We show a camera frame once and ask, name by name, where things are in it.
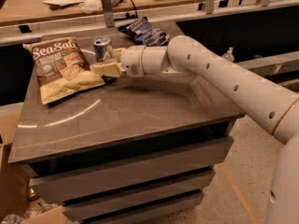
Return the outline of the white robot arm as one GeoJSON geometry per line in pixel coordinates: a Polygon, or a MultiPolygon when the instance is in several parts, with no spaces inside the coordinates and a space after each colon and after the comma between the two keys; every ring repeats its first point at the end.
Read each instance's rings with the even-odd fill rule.
{"type": "Polygon", "coordinates": [[[284,145],[273,175],[265,224],[299,224],[299,95],[178,35],[166,46],[115,49],[92,65],[99,76],[155,75],[188,82],[197,75],[284,145]]]}

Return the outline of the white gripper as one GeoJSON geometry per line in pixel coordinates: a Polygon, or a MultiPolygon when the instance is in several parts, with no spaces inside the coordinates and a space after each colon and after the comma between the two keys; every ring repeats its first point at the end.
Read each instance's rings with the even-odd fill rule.
{"type": "Polygon", "coordinates": [[[90,68],[99,77],[120,77],[124,73],[123,68],[129,77],[143,77],[145,75],[142,67],[144,48],[144,46],[131,46],[128,49],[113,49],[111,59],[118,61],[121,58],[121,63],[95,63],[90,68]]]}

